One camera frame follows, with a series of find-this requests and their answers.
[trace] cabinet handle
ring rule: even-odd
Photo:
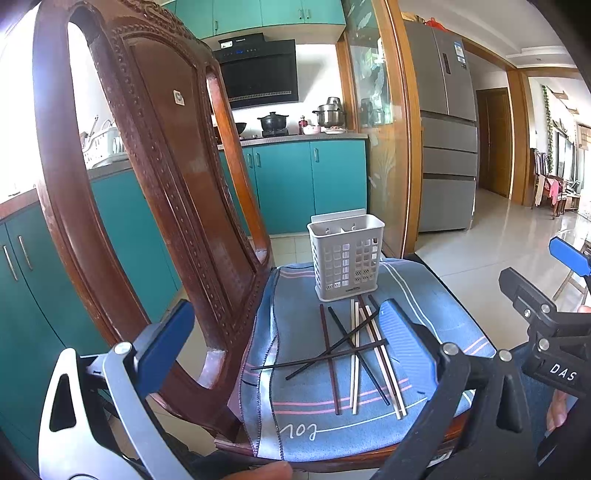
[[[6,248],[6,245],[3,245],[3,248],[4,248],[4,255],[6,255],[6,260],[8,261],[8,266],[10,267],[10,271],[12,272],[12,276],[14,277],[14,281],[18,281],[17,273],[14,271],[14,265],[12,264],[12,261],[10,260],[10,256],[8,255],[8,249]]]
[[[31,259],[29,259],[29,254],[27,253],[27,249],[25,248],[25,242],[22,240],[22,236],[18,236],[18,242],[21,244],[22,253],[25,254],[25,260],[27,260],[27,265],[29,266],[29,270],[33,271],[33,266],[31,265]]]

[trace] teal cabinet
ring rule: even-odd
[[[261,0],[261,15],[264,27],[304,23],[301,0]]]
[[[213,0],[176,0],[175,14],[197,38],[213,36]]]
[[[306,23],[345,24],[340,0],[301,0],[301,3]]]
[[[261,26],[260,0],[213,0],[213,35]]]
[[[41,412],[64,345],[27,286],[5,225],[0,225],[0,256],[0,422],[18,453],[37,470]]]
[[[35,204],[22,210],[6,226],[23,280],[61,341],[79,355],[106,352],[106,342],[61,263],[41,206]]]
[[[314,215],[308,142],[254,147],[259,206],[269,234],[304,232]]]
[[[177,10],[177,0],[173,0],[172,2],[169,2],[165,5],[163,5],[163,7],[166,10],[171,11],[172,13],[176,14],[176,10]]]
[[[366,208],[365,142],[310,142],[316,215]]]
[[[160,321],[177,286],[164,240],[133,170],[94,181],[92,190],[125,274],[150,320]]]
[[[252,147],[246,147],[242,149],[244,154],[244,162],[246,164],[246,169],[248,172],[248,178],[251,182],[251,188],[255,194],[255,198],[258,198],[258,191],[256,189],[256,177],[255,177],[255,169],[254,169],[254,154],[252,152]],[[250,230],[248,229],[248,225],[246,224],[246,218],[244,217],[244,213],[242,211],[242,207],[240,206],[240,202],[238,201],[238,195],[236,195],[236,189],[234,188],[234,182],[232,181],[232,176],[230,175],[230,169],[228,168],[228,161],[226,159],[226,154],[223,151],[219,152],[220,154],[220,162],[222,163],[222,170],[224,174],[224,178],[226,179],[226,183],[228,184],[228,190],[230,190],[230,195],[232,196],[232,202],[234,203],[234,208],[238,213],[238,218],[240,219],[240,223],[242,228],[246,232],[247,235],[250,235]]]

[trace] dish rack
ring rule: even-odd
[[[100,131],[92,135],[82,149],[86,168],[108,165],[128,158],[119,129],[111,120],[105,120]]]
[[[383,221],[364,209],[314,215],[311,220],[308,231],[320,301],[378,288]]]

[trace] kitchen counter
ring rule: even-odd
[[[356,132],[346,132],[344,134],[327,134],[322,132],[316,135],[286,135],[285,137],[251,138],[250,140],[240,141],[240,145],[243,147],[255,147],[257,145],[288,142],[313,142],[315,140],[367,140],[367,137],[367,134],[358,134]],[[218,145],[217,149],[223,150],[223,145]]]

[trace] hand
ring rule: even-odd
[[[256,470],[245,470],[225,476],[222,480],[291,480],[293,470],[287,462],[268,463]]]
[[[582,306],[578,309],[579,313],[591,313],[591,307]],[[549,432],[562,426],[566,421],[567,410],[566,410],[566,398],[568,395],[560,390],[554,390],[552,396],[552,402],[550,408],[546,414],[546,428]]]

